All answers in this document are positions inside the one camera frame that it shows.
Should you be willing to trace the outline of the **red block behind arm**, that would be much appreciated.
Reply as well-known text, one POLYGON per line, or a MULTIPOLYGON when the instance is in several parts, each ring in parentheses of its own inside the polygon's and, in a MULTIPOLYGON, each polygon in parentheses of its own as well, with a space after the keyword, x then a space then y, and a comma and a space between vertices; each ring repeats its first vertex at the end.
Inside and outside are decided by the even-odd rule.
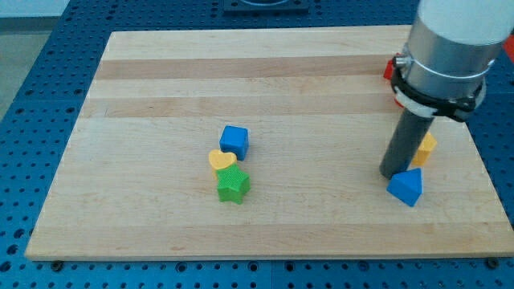
MULTIPOLYGON (((394 60, 394 57, 392 57, 391 59, 388 60, 387 64, 386 64, 386 67, 385 67, 385 70, 382 74, 382 77, 384 79, 387 79, 389 81, 392 80, 392 76, 393 76, 393 73, 394 73, 394 65, 393 65, 393 60, 394 60)), ((393 91, 393 94, 394 94, 394 103, 400 107, 400 108, 404 108, 404 106, 398 101, 398 97, 397 97, 397 92, 396 91, 393 91)))

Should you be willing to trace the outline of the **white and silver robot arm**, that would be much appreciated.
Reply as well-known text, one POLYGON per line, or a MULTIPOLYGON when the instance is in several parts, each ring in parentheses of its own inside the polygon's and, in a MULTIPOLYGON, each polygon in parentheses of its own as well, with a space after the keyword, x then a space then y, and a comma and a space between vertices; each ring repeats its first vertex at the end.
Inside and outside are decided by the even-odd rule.
POLYGON ((513 29, 513 0, 422 0, 391 86, 422 118, 463 122, 483 102, 485 76, 513 29))

